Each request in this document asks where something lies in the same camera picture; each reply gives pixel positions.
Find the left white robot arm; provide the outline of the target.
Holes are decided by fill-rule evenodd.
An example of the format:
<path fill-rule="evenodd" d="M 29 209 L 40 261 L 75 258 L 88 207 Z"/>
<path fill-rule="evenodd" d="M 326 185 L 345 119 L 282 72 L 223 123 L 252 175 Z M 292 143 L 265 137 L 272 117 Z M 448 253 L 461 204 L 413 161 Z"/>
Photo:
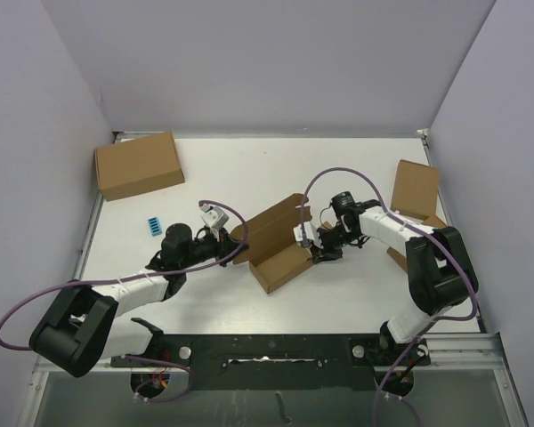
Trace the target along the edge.
<path fill-rule="evenodd" d="M 221 228 L 201 229 L 194 237 L 190 226 L 176 223 L 166 230 L 160 249 L 132 280 L 111 285 L 78 285 L 61 289 L 30 335 L 36 354 L 74 377 L 88 373 L 100 360 L 132 353 L 144 366 L 157 363 L 163 343 L 147 333 L 125 338 L 115 320 L 141 306 L 163 302 L 186 282 L 187 270 L 211 260 L 222 267 L 248 249 L 247 235 L 236 239 Z"/>

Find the blue plastic rack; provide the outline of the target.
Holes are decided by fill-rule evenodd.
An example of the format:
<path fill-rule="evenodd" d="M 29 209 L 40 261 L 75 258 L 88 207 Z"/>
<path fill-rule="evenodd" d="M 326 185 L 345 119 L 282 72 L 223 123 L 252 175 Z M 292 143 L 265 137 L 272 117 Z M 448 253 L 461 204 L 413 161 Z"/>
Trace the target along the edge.
<path fill-rule="evenodd" d="M 147 220 L 147 224 L 152 237 L 157 237 L 162 234 L 162 228 L 158 217 L 150 217 Z"/>

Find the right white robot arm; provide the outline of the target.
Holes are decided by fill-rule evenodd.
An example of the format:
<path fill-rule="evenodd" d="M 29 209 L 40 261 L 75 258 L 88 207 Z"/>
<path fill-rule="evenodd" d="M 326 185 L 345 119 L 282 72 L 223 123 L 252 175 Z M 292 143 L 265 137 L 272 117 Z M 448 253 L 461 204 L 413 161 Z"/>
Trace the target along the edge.
<path fill-rule="evenodd" d="M 330 208 L 336 217 L 333 227 L 314 227 L 301 213 L 294 228 L 296 242 L 310 251 L 313 263 L 339 260 L 344 247 L 362 247 L 371 238 L 406 260 L 409 302 L 380 328 L 377 350 L 384 361 L 400 362 L 409 354 L 410 341 L 476 296 L 478 280 L 457 229 L 406 220 L 375 199 L 356 202 L 348 191 L 333 197 Z"/>

